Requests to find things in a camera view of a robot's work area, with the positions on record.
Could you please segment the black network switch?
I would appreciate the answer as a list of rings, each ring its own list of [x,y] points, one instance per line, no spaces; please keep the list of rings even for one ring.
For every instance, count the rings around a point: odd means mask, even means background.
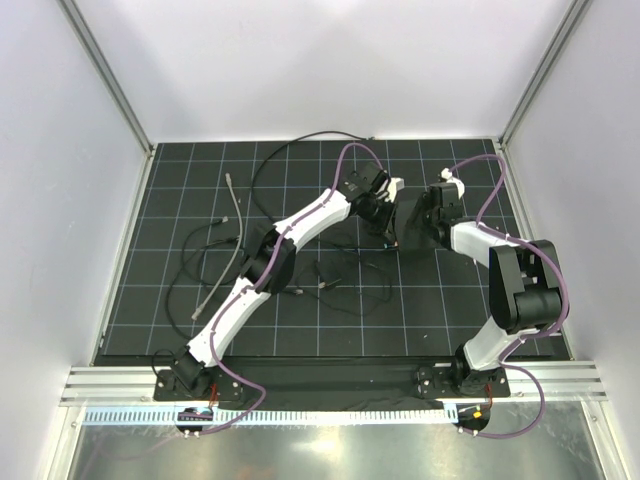
[[[439,245],[436,232],[428,219],[430,213],[431,204],[427,192],[422,192],[415,199],[399,201],[395,232],[401,253],[421,252]]]

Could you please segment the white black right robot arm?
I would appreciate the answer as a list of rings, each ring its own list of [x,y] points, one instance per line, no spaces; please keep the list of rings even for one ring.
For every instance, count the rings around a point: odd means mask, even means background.
[[[568,289],[555,245],[501,233],[463,219],[465,186],[449,169],[423,195],[419,218],[441,248],[488,269],[489,318],[458,347],[450,382],[460,395],[475,396],[495,382],[504,361],[529,339],[548,336],[568,316]]]

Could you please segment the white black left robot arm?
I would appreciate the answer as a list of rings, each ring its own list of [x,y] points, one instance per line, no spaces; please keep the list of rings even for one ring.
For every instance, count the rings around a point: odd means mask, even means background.
[[[258,307],[288,286],[302,247],[351,216],[388,230],[403,188],[402,178],[371,162],[344,178],[335,176],[331,187],[295,214],[255,229],[227,298],[174,356],[170,369],[177,389],[190,400],[206,397],[213,383],[211,369]]]

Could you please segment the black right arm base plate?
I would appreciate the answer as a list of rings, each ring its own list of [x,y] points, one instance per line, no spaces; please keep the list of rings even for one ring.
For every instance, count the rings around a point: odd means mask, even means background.
[[[508,398],[511,395],[505,370],[469,370],[450,364],[429,364],[415,372],[418,394],[424,399]]]

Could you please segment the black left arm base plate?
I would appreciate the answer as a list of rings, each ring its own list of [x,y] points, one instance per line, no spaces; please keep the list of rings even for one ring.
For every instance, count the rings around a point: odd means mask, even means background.
[[[181,367],[172,364],[157,372],[153,399],[170,401],[238,402],[243,386],[217,367]]]

